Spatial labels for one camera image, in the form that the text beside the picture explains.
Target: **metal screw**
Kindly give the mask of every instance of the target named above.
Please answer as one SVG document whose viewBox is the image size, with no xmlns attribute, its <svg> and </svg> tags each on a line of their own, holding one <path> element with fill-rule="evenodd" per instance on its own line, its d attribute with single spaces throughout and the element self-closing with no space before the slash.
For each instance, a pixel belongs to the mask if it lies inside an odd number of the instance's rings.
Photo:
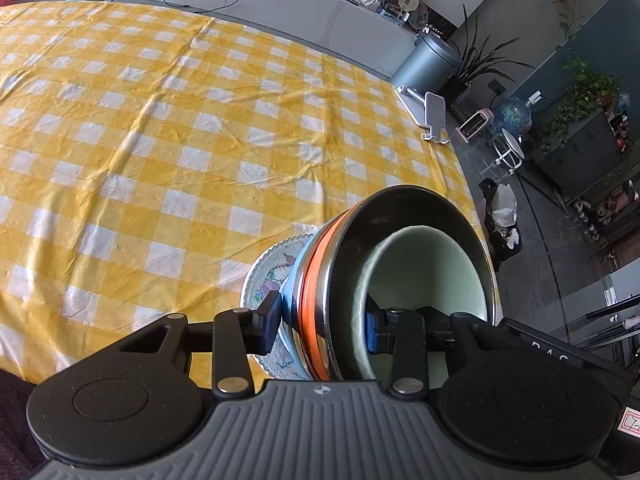
<svg viewBox="0 0 640 480">
<path fill-rule="evenodd" d="M 414 377 L 403 377 L 394 381 L 393 388 L 399 394 L 416 394 L 424 388 L 420 379 Z"/>
<path fill-rule="evenodd" d="M 225 377 L 218 381 L 218 389 L 224 394 L 239 394 L 249 387 L 249 383 L 242 377 Z"/>
</svg>

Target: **table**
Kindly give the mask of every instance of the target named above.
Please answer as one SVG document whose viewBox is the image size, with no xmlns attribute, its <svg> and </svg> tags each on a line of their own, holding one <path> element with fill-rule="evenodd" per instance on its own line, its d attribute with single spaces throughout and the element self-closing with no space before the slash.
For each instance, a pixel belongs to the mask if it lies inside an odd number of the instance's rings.
<svg viewBox="0 0 640 480">
<path fill-rule="evenodd" d="M 385 186 L 435 190 L 482 237 L 452 147 L 348 63 L 161 7 L 0 23 L 0 367 L 25 380 L 168 312 L 238 306 L 265 249 Z M 209 383 L 210 355 L 191 377 Z"/>
</svg>

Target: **trash can lid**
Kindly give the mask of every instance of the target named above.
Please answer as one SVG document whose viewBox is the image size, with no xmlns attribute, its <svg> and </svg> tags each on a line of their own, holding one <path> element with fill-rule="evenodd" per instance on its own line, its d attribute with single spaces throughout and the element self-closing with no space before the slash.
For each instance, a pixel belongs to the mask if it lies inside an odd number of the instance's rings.
<svg viewBox="0 0 640 480">
<path fill-rule="evenodd" d="M 426 34 L 421 34 L 420 37 L 444 61 L 449 63 L 455 68 L 462 66 L 462 58 L 460 54 L 450 45 L 448 45 L 439 35 L 433 31 L 429 31 Z"/>
</svg>

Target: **gray ribbed panel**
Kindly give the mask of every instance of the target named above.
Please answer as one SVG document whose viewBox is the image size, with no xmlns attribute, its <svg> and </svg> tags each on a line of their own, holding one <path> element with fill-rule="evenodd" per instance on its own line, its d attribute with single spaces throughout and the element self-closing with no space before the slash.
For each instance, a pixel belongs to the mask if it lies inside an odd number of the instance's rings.
<svg viewBox="0 0 640 480">
<path fill-rule="evenodd" d="M 375 383 L 268 381 L 249 400 L 217 407 L 188 444 L 155 462 L 82 470 L 50 462 L 37 480 L 603 480 L 593 463 L 522 472 L 466 454 L 430 410 L 400 402 Z"/>
</svg>

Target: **flower pot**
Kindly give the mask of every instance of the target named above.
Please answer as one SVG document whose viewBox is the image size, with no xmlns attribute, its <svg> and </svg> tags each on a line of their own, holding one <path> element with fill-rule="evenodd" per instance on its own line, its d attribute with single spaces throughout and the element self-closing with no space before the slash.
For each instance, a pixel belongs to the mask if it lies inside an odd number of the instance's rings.
<svg viewBox="0 0 640 480">
<path fill-rule="evenodd" d="M 437 94 L 444 98 L 444 102 L 449 108 L 467 88 L 468 85 L 453 75 L 445 81 L 444 85 L 437 91 Z"/>
</svg>

